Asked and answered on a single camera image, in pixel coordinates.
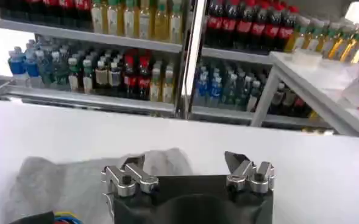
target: bottle label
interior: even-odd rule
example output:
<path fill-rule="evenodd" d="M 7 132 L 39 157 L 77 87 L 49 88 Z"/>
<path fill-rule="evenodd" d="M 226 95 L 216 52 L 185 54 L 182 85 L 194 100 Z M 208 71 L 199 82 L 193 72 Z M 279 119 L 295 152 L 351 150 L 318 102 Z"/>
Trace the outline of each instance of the bottle label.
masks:
<path fill-rule="evenodd" d="M 125 36 L 133 37 L 134 35 L 134 13 L 133 12 L 124 12 L 124 20 L 125 20 Z"/>
<path fill-rule="evenodd" d="M 180 34 L 182 33 L 180 23 L 182 20 L 178 17 L 173 17 L 170 20 L 170 42 L 179 44 L 182 40 Z"/>
<path fill-rule="evenodd" d="M 224 30 L 232 31 L 236 27 L 236 20 L 235 19 L 224 19 L 222 21 L 222 28 Z"/>
<path fill-rule="evenodd" d="M 237 27 L 237 31 L 242 33 L 248 33 L 251 29 L 252 22 L 240 21 Z"/>
<path fill-rule="evenodd" d="M 91 93 L 93 89 L 93 81 L 89 77 L 83 77 L 84 92 Z"/>
<path fill-rule="evenodd" d="M 104 85 L 108 83 L 106 71 L 95 70 L 95 74 L 96 74 L 96 82 L 98 84 Z"/>
<path fill-rule="evenodd" d="M 302 48 L 302 45 L 304 43 L 304 37 L 299 37 L 296 39 L 296 42 L 294 42 L 293 51 L 295 51 L 297 48 Z"/>
<path fill-rule="evenodd" d="M 209 16 L 208 27 L 212 29 L 220 29 L 222 24 L 222 18 Z"/>
<path fill-rule="evenodd" d="M 71 86 L 71 89 L 73 91 L 79 87 L 76 76 L 70 75 L 70 76 L 68 76 L 68 80 L 69 80 L 69 85 Z"/>
<path fill-rule="evenodd" d="M 260 36 L 263 33 L 263 30 L 265 29 L 265 25 L 264 24 L 257 24 L 254 23 L 254 25 L 252 26 L 252 30 L 251 33 L 256 35 L 256 36 Z"/>
<path fill-rule="evenodd" d="M 287 39 L 290 37 L 292 33 L 293 33 L 292 28 L 281 27 L 278 31 L 278 37 L 282 39 Z"/>
<path fill-rule="evenodd" d="M 265 27 L 265 34 L 271 38 L 274 38 L 278 34 L 278 29 L 278 26 L 269 24 Z"/>
<path fill-rule="evenodd" d="M 108 10 L 107 18 L 108 18 L 108 33 L 117 35 L 117 11 Z"/>
<path fill-rule="evenodd" d="M 319 44 L 319 40 L 317 39 L 312 39 L 310 42 L 309 42 L 309 45 L 307 47 L 307 49 L 309 51 L 315 51 L 316 50 L 316 47 L 318 46 Z"/>
<path fill-rule="evenodd" d="M 148 39 L 149 18 L 148 14 L 140 14 L 140 39 Z"/>
<path fill-rule="evenodd" d="M 75 7 L 74 0 L 59 0 L 59 4 L 61 7 L 66 8 L 66 9 Z"/>
<path fill-rule="evenodd" d="M 102 10 L 100 8 L 92 8 L 91 16 L 93 17 L 94 32 L 103 33 Z"/>
<path fill-rule="evenodd" d="M 75 0 L 75 7 L 79 10 L 90 10 L 91 9 L 91 1 Z"/>
<path fill-rule="evenodd" d="M 108 77 L 108 82 L 111 86 L 119 86 L 120 84 L 120 72 L 119 71 L 115 71 L 115 72 L 112 72 L 110 71 L 109 72 L 109 77 Z"/>

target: white countertop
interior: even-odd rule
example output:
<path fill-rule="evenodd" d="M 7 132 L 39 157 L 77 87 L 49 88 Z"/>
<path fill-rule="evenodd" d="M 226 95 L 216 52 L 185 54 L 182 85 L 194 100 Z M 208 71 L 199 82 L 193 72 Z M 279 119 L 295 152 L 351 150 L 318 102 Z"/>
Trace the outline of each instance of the white countertop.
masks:
<path fill-rule="evenodd" d="M 292 62 L 291 54 L 280 52 L 271 52 L 270 58 L 286 75 L 359 132 L 359 109 L 342 96 L 342 91 L 353 81 L 347 71 L 350 65 L 322 60 L 317 67 L 302 66 Z"/>
<path fill-rule="evenodd" d="M 225 150 L 272 162 L 276 224 L 359 223 L 359 138 L 11 102 L 0 102 L 0 223 L 27 156 L 65 163 L 173 147 L 197 174 L 227 174 Z"/>

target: white shelf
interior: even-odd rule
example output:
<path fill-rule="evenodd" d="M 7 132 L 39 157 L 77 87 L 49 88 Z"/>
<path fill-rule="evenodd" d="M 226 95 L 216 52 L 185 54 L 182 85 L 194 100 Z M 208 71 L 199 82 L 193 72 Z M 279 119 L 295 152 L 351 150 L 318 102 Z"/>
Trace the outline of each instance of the white shelf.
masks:
<path fill-rule="evenodd" d="M 268 55 L 249 54 L 240 51 L 227 51 L 210 47 L 202 48 L 202 56 L 257 63 L 263 65 L 272 65 L 272 61 L 269 59 Z"/>
<path fill-rule="evenodd" d="M 137 47 L 170 53 L 179 53 L 182 50 L 182 45 L 180 44 L 164 43 L 159 41 L 142 40 L 128 37 L 118 37 L 113 35 L 62 29 L 50 26 L 41 26 L 29 23 L 19 23 L 4 19 L 0 19 L 0 28 L 31 32 L 51 37 L 90 41 L 95 43 L 114 44 L 127 47 Z"/>
<path fill-rule="evenodd" d="M 191 108 L 191 114 L 201 117 L 225 118 L 225 119 L 234 119 L 234 120 L 248 121 L 248 122 L 250 122 L 254 116 L 254 113 L 246 112 L 246 111 L 225 110 L 219 108 L 209 108 L 209 107 L 199 107 L 199 106 L 193 106 Z M 307 118 L 288 117 L 288 116 L 279 116 L 279 115 L 270 115 L 270 114 L 266 116 L 264 122 L 270 124 L 287 125 L 292 127 L 330 128 L 330 125 L 323 121 L 310 121 Z"/>

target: red label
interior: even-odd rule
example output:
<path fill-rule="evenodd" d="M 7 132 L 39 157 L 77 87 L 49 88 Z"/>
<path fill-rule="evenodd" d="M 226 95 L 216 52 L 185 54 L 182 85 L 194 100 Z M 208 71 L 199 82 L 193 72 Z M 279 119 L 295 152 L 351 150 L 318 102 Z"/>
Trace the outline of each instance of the red label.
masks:
<path fill-rule="evenodd" d="M 235 19 L 224 19 L 222 21 L 222 28 L 224 30 L 234 30 L 236 26 L 236 20 Z"/>
<path fill-rule="evenodd" d="M 292 28 L 281 27 L 281 29 L 279 29 L 279 31 L 278 31 L 278 37 L 283 38 L 283 39 L 287 39 L 287 38 L 290 37 L 290 35 L 292 33 L 293 33 Z"/>
<path fill-rule="evenodd" d="M 251 33 L 256 35 L 256 36 L 260 36 L 260 35 L 262 35 L 264 29 L 265 29 L 264 24 L 254 23 L 254 25 L 252 26 Z"/>
<path fill-rule="evenodd" d="M 236 28 L 237 31 L 242 33 L 248 33 L 251 29 L 252 22 L 243 22 L 240 21 L 238 27 Z"/>
<path fill-rule="evenodd" d="M 59 0 L 59 4 L 63 8 L 73 8 L 73 7 L 75 7 L 74 0 Z"/>
<path fill-rule="evenodd" d="M 265 34 L 269 37 L 274 38 L 275 36 L 277 36 L 278 29 L 279 29 L 278 26 L 267 25 L 265 29 Z"/>
<path fill-rule="evenodd" d="M 91 9 L 91 1 L 90 0 L 75 0 L 75 6 L 77 9 L 90 10 Z"/>
<path fill-rule="evenodd" d="M 43 0 L 44 4 L 51 6 L 58 6 L 59 0 Z"/>
<path fill-rule="evenodd" d="M 222 18 L 217 17 L 209 17 L 208 19 L 208 27 L 213 29 L 220 29 L 222 24 Z"/>

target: juice bottle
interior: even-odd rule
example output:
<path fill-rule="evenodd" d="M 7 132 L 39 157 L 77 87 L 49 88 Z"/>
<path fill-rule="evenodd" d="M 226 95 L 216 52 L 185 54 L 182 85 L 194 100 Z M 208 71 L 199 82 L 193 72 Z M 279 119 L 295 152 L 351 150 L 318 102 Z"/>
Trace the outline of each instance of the juice bottle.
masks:
<path fill-rule="evenodd" d="M 107 9 L 108 34 L 124 35 L 124 12 L 119 0 L 109 0 Z"/>
<path fill-rule="evenodd" d="M 354 37 L 351 39 L 350 44 L 343 52 L 341 61 L 351 63 L 352 60 L 355 58 L 356 54 L 358 53 L 358 51 L 359 51 L 359 28 L 356 34 L 354 34 Z"/>
<path fill-rule="evenodd" d="M 135 2 L 133 0 L 126 0 L 126 8 L 124 11 L 124 34 L 125 37 L 137 37 L 135 24 L 137 23 L 135 10 Z"/>
<path fill-rule="evenodd" d="M 149 0 L 140 2 L 140 24 L 138 37 L 140 39 L 151 40 L 154 33 L 155 14 L 149 6 Z"/>
<path fill-rule="evenodd" d="M 342 34 L 332 46 L 328 59 L 340 60 L 346 47 L 349 45 L 351 36 L 354 32 L 354 26 L 351 24 L 342 28 Z"/>
<path fill-rule="evenodd" d="M 323 36 L 324 22 L 318 19 L 313 19 L 312 22 L 312 31 L 309 35 L 306 35 L 302 48 L 315 51 L 319 44 L 319 38 Z"/>
<path fill-rule="evenodd" d="M 294 32 L 290 36 L 285 49 L 283 50 L 284 52 L 292 53 L 293 50 L 297 49 L 298 47 L 302 47 L 302 44 L 304 43 L 304 35 L 308 29 L 309 24 L 309 19 L 303 16 L 297 17 L 297 23 L 294 27 Z"/>
<path fill-rule="evenodd" d="M 172 14 L 169 18 L 169 41 L 171 43 L 182 43 L 182 5 L 181 0 L 174 0 Z"/>
<path fill-rule="evenodd" d="M 91 8 L 94 32 L 107 34 L 107 5 L 102 0 L 93 0 Z"/>
<path fill-rule="evenodd" d="M 155 15 L 154 38 L 158 41 L 166 41 L 168 38 L 168 15 L 166 0 L 159 0 Z"/>

